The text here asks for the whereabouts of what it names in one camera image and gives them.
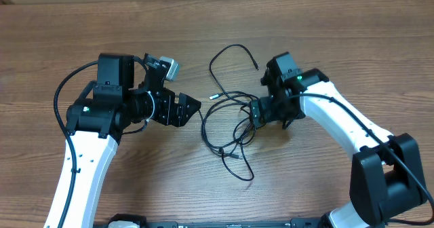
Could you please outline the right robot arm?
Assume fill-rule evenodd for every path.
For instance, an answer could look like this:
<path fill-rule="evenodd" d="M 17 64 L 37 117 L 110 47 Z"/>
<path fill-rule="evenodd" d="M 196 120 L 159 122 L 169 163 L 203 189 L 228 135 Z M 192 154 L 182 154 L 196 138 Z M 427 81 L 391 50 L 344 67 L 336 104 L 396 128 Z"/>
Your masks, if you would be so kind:
<path fill-rule="evenodd" d="M 415 139 L 377 126 L 319 69 L 302 71 L 285 52 L 267 62 L 260 82 L 269 94 L 250 104 L 255 128 L 280 121 L 286 129 L 310 117 L 351 159 L 349 202 L 315 218 L 312 227 L 385 227 L 403 223 L 397 215 L 433 203 Z"/>

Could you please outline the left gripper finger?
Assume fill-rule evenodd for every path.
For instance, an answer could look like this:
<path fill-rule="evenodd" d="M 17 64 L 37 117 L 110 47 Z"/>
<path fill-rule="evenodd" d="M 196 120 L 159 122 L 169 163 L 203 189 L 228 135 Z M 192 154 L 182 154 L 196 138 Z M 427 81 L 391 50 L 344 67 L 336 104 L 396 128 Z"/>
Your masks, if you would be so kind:
<path fill-rule="evenodd" d="M 198 109 L 180 109 L 176 113 L 176 127 L 184 126 L 189 119 L 198 112 Z"/>
<path fill-rule="evenodd" d="M 201 108 L 201 102 L 183 93 L 179 93 L 178 104 L 183 108 L 184 115 L 194 115 Z"/>

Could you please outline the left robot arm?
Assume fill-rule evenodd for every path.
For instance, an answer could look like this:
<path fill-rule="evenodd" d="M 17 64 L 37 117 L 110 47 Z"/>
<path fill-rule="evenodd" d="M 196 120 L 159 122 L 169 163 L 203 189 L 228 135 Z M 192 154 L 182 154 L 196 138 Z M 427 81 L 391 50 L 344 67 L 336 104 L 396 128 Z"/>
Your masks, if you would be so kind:
<path fill-rule="evenodd" d="M 106 172 L 130 124 L 150 120 L 182 127 L 201 102 L 165 88 L 179 64 L 167 57 L 101 53 L 90 81 L 68 107 L 58 110 L 62 82 L 54 95 L 54 114 L 65 136 L 65 156 L 45 227 L 92 227 Z"/>

